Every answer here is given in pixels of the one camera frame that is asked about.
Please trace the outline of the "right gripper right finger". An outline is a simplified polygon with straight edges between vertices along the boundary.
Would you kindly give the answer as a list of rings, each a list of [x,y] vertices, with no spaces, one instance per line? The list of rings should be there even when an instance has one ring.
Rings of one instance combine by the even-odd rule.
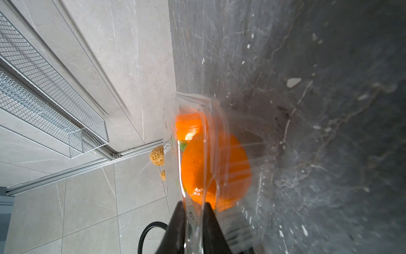
[[[205,203],[203,209],[203,252],[232,254],[209,203]]]

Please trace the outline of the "clear clamshell container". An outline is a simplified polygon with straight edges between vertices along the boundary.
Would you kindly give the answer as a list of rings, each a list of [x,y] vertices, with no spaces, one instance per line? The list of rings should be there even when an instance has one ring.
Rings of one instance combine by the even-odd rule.
[[[177,93],[164,109],[168,193],[186,214],[186,254],[242,253],[261,242],[266,228],[265,179],[270,173],[270,129],[258,117],[210,97]]]

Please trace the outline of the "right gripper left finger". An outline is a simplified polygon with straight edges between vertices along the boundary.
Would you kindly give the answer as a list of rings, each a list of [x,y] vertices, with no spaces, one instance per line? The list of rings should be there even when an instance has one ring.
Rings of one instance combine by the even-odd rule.
[[[184,204],[179,201],[173,212],[169,225],[156,254],[184,254],[186,233],[186,212]]]

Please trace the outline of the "brown teddy bear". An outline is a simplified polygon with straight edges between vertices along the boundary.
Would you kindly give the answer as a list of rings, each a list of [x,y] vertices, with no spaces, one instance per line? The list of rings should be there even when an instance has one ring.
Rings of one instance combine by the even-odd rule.
[[[149,158],[154,165],[163,167],[165,164],[165,152],[163,145],[154,148],[151,151]]]

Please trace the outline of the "leafy twin oranges container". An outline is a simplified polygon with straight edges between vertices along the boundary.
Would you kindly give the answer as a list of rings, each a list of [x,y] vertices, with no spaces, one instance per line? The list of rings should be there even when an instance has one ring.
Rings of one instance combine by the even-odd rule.
[[[234,207],[251,186],[252,170],[238,138],[202,112],[177,115],[180,180],[185,194],[219,212]]]

